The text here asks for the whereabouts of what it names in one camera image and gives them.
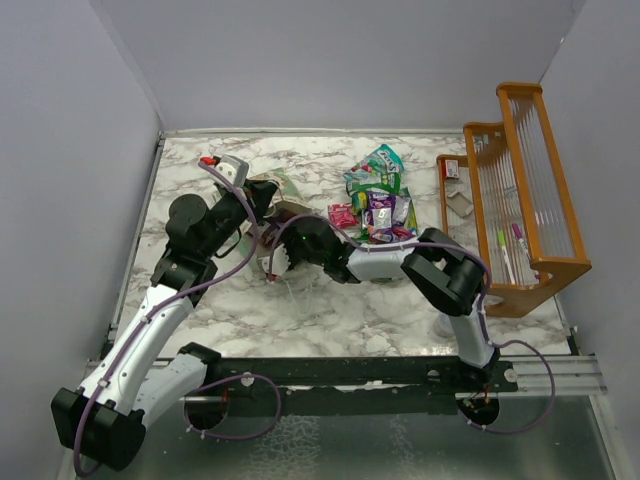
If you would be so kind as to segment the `green paper gift bag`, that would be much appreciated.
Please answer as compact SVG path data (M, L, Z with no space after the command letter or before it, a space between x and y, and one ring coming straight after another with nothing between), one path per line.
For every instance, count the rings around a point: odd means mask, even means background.
M270 259L272 244L281 227L291 218L303 213L314 213L293 180L282 167L268 170L251 177L251 180L268 181L277 186L264 219L258 226L258 244L249 261L249 268L269 284L284 287L291 304L299 313L307 313L311 307L312 289L318 277L316 268L307 261L294 257L285 244L293 240L297 221L281 234L276 242L273 259Z

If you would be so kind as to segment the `pink red candy packet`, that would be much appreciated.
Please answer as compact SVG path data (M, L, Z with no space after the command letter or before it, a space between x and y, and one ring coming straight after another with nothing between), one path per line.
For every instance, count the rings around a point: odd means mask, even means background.
M331 204L327 207L330 222L340 229L356 227L359 220L350 203Z

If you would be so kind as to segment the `yellow green Fox's candy bag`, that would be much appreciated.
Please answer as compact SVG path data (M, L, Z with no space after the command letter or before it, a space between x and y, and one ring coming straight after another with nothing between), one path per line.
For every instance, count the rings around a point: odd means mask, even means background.
M358 214L366 210L369 206L369 193L367 191L358 191L351 196L351 209L353 214Z

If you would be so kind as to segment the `green white snack bag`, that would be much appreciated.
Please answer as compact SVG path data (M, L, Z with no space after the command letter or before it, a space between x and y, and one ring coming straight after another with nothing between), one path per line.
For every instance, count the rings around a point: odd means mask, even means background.
M397 194L401 188L401 175L395 172L351 172L345 179L348 195L366 191Z

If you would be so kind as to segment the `purple Fox's candy bag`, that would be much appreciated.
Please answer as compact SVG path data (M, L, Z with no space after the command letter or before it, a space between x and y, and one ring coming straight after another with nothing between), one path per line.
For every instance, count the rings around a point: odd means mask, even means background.
M375 244L397 243L413 236L403 226L404 202L397 194L368 192L369 206L361 211L362 235L365 241Z

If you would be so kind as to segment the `teal Fox's candy bag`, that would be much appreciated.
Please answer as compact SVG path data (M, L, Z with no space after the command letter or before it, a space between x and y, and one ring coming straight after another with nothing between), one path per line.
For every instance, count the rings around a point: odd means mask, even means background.
M401 157L387 144L382 144L363 160L356 163L343 173L346 180L354 178L356 175L366 174L403 174L405 171Z

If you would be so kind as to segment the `green orange Fox's candy bag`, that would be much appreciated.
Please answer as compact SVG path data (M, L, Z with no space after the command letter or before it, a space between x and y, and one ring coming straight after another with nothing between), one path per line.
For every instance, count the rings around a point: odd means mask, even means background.
M412 196L408 187L402 187L399 196L402 198L404 205L402 211L405 213L402 226L413 236L418 233L418 225L415 214L415 207Z

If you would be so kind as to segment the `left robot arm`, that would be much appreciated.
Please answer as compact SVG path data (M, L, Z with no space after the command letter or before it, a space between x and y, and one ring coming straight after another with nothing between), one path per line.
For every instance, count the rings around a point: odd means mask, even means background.
M60 389L51 410L60 443L73 452L75 473L96 467L125 469L149 427L180 397L206 395L220 385L219 354L188 347L166 367L153 367L167 340L190 316L217 276L218 250L244 222L257 226L277 191L272 181L224 182L213 206L196 194L176 198L168 210L168 242L141 305L107 356L74 390ZM84 460L95 467L84 468Z

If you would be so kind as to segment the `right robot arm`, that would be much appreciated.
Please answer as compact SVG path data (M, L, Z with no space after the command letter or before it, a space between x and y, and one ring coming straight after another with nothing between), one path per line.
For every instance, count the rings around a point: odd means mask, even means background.
M484 309L490 268L443 231L431 227L396 243L359 243L323 216L300 214L279 228L263 269L279 277L301 261L320 266L341 284L410 280L449 318L462 362L461 383L481 391L494 381L499 348L489 339Z

